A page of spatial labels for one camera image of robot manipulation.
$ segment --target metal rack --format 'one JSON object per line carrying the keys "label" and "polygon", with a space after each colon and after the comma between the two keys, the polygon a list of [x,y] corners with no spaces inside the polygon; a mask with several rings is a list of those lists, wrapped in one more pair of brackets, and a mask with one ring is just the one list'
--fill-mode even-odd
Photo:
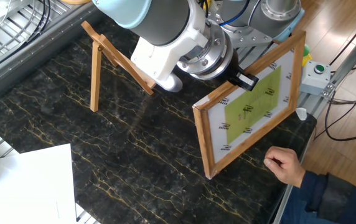
{"label": "metal rack", "polygon": [[[39,0],[28,1],[30,4],[21,6],[22,9],[15,12],[0,24],[0,60],[4,55],[13,53],[17,50],[33,33],[43,11],[43,3]],[[66,13],[72,6],[62,3],[60,1],[51,1],[51,12],[49,17],[49,24]]]}
{"label": "metal rack", "polygon": [[24,45],[40,22],[44,4],[40,0],[11,0],[16,1],[24,5],[7,14],[0,24],[0,93],[82,32],[80,24],[83,20],[96,22],[101,16],[92,2],[72,6],[60,0],[50,0],[51,11],[46,28],[38,38]]}

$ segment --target yellow-green paper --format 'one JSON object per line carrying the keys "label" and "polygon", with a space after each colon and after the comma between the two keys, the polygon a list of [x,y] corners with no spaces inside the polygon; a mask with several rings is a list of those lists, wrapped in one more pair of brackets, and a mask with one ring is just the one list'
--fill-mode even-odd
{"label": "yellow-green paper", "polygon": [[225,107],[227,144],[251,128],[278,105],[281,67],[260,80],[253,91],[246,91]]}

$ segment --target black marble table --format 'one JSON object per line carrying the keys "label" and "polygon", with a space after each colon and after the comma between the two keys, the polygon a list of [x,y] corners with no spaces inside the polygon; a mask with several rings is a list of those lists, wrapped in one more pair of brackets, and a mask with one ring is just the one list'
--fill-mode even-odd
{"label": "black marble table", "polygon": [[[137,37],[105,18],[95,30],[127,56]],[[270,146],[304,151],[316,120],[292,114],[214,179],[204,176],[192,105],[216,85],[148,96],[102,61],[100,110],[89,109],[91,38],[0,96],[0,136],[19,152],[71,143],[75,198],[107,223],[267,223],[285,189],[263,165]]]}

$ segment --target blue cable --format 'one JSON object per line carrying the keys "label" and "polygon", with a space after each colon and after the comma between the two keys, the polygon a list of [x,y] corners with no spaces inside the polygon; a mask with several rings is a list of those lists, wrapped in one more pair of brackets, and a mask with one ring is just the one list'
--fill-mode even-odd
{"label": "blue cable", "polygon": [[226,21],[226,22],[223,22],[221,24],[219,24],[220,26],[224,26],[224,25],[227,25],[235,20],[237,20],[247,9],[247,6],[248,6],[248,3],[250,3],[250,0],[247,0],[246,4],[245,4],[245,7],[239,12],[239,14],[235,17],[233,17],[232,19]]}

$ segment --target gray robot arm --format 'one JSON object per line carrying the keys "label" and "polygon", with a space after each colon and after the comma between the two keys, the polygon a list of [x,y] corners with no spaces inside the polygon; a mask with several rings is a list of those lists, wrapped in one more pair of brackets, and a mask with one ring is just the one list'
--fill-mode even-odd
{"label": "gray robot arm", "polygon": [[[245,38],[262,32],[266,41],[287,39],[304,11],[299,0],[224,0],[219,19],[206,19],[195,0],[93,0],[121,27],[140,36],[131,60],[168,91],[179,91],[182,82],[172,69],[201,80],[224,77],[247,90],[257,78],[244,75],[234,48],[251,45]],[[243,14],[221,26],[244,9]]]}

